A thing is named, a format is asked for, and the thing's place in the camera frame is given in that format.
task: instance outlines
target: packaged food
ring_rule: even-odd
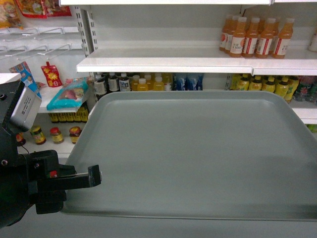
[[[0,0],[0,28],[23,28],[13,0]]]
[[[39,125],[34,125],[31,127],[30,129],[30,133],[33,136],[33,138],[35,139],[35,143],[37,145],[42,145],[46,142],[46,138],[42,132],[42,129]]]
[[[68,6],[59,6],[58,0],[42,0],[46,16],[71,16]]]
[[[50,63],[47,61],[46,66],[41,66],[41,69],[43,71],[43,74],[45,75],[49,87],[56,88],[63,85],[59,78],[57,67],[55,65],[50,65]]]
[[[23,16],[29,18],[47,18],[41,0],[16,0]]]
[[[25,61],[16,65],[15,67],[10,68],[9,70],[11,73],[20,73],[21,80],[25,86],[27,86],[41,98],[38,86],[36,85],[31,70]]]
[[[50,133],[51,133],[54,144],[60,144],[60,143],[64,142],[64,137],[61,134],[58,127],[51,128]]]
[[[47,110],[79,108],[83,103],[83,97],[87,90],[86,78],[77,79],[59,90],[47,105]]]

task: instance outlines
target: bottle cap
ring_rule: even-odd
[[[239,19],[239,17],[240,17],[239,15],[232,16],[232,20],[236,21]]]
[[[284,77],[282,78],[282,81],[286,83],[286,82],[288,81],[288,78],[287,78],[286,76],[284,76]]]
[[[268,18],[268,19],[266,19],[266,22],[267,22],[268,24],[270,24],[270,23],[275,23],[275,18]]]
[[[151,80],[151,75],[150,75],[150,74],[146,74],[146,75],[144,75],[144,78],[145,78],[146,80]]]
[[[259,17],[252,17],[251,22],[259,23],[260,22],[260,18]]]
[[[239,22],[247,22],[247,18],[240,16],[240,17],[238,18],[238,21],[239,21]]]
[[[294,18],[286,18],[285,23],[294,23],[295,19]]]
[[[267,80],[270,82],[274,82],[274,77],[270,76]]]
[[[139,81],[139,79],[140,79],[140,76],[138,76],[138,75],[134,75],[134,76],[133,76],[133,80]]]
[[[51,133],[51,134],[59,133],[58,127],[53,127],[53,128],[51,128],[51,129],[50,129],[50,133]]]
[[[162,82],[162,77],[155,77],[155,82]]]
[[[147,81],[146,81],[145,78],[140,78],[139,79],[139,84],[146,84],[146,83],[147,83]]]

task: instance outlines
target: bottle label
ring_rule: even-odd
[[[279,56],[284,56],[287,51],[287,47],[290,43],[291,39],[281,39],[279,38],[276,42],[275,48],[274,48],[274,54]]]
[[[165,83],[164,84],[164,91],[171,91],[172,90],[172,87],[170,85],[170,83]]]
[[[232,35],[229,35],[228,34],[228,40],[227,40],[227,42],[226,42],[226,46],[225,46],[225,49],[226,50],[230,50],[231,49],[231,43],[232,43]]]
[[[130,92],[130,82],[128,80],[119,81],[120,91],[121,92]]]
[[[272,44],[272,39],[265,39],[265,38],[260,38],[259,40],[259,45],[257,49],[257,54],[258,55],[268,55],[268,50],[269,47]]]
[[[221,39],[220,39],[220,48],[225,48],[227,40],[228,40],[228,34],[222,32]]]
[[[94,88],[95,88],[96,94],[100,94],[100,95],[105,94],[106,93],[106,82],[105,81],[95,82]]]
[[[243,53],[244,54],[253,54],[256,48],[258,39],[257,38],[249,38],[247,37],[244,42]]]
[[[278,36],[273,36],[272,44],[271,44],[271,46],[269,47],[269,51],[274,51],[277,40],[278,40]]]
[[[112,92],[116,92],[119,90],[118,80],[117,79],[109,79],[109,90]]]
[[[241,54],[244,44],[244,37],[232,37],[230,52],[234,54]]]

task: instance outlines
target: yellow drink bottle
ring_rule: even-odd
[[[140,78],[139,79],[139,84],[138,84],[138,91],[148,91],[149,87],[147,85],[147,81],[145,78]]]
[[[156,77],[153,86],[153,91],[164,91],[164,83],[162,82],[162,77]]]
[[[282,98],[285,97],[288,91],[288,78],[284,76],[282,78],[282,81],[280,81],[277,86],[275,87],[274,93],[277,94],[278,96],[281,96]]]
[[[257,75],[249,85],[249,91],[260,91],[262,88],[261,76]]]
[[[248,79],[248,74],[244,73],[242,75],[242,78],[239,79],[239,81],[237,82],[237,88],[236,90],[240,90],[240,91],[247,91],[249,88],[249,79]]]
[[[261,90],[273,93],[275,91],[274,77],[268,77],[267,81],[262,84]]]
[[[287,103],[290,103],[292,100],[293,94],[295,93],[299,85],[299,80],[296,76],[290,76],[287,83],[288,83],[288,91],[284,99]]]

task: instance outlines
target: gray tray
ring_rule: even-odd
[[[103,97],[69,159],[102,184],[64,212],[191,219],[314,220],[317,141],[266,92],[131,92]]]

